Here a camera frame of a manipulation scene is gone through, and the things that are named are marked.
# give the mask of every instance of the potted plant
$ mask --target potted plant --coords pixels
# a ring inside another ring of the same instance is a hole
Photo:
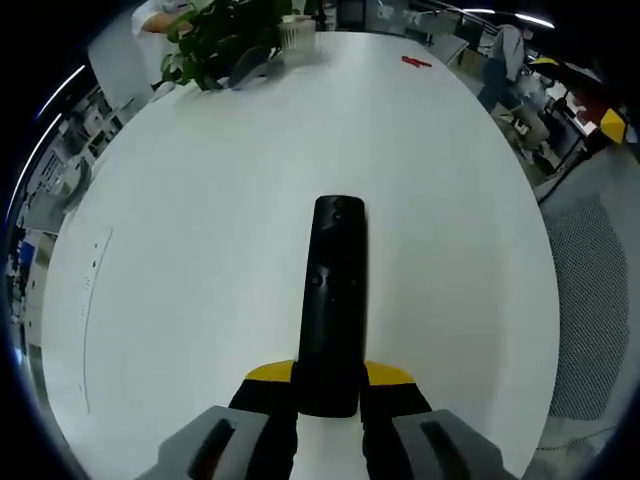
[[[278,24],[290,12],[291,0],[213,0],[200,11],[192,5],[169,27],[167,39],[177,50],[162,62],[163,80],[221,89],[218,80],[231,74],[247,50],[266,47],[272,56],[280,51]]]

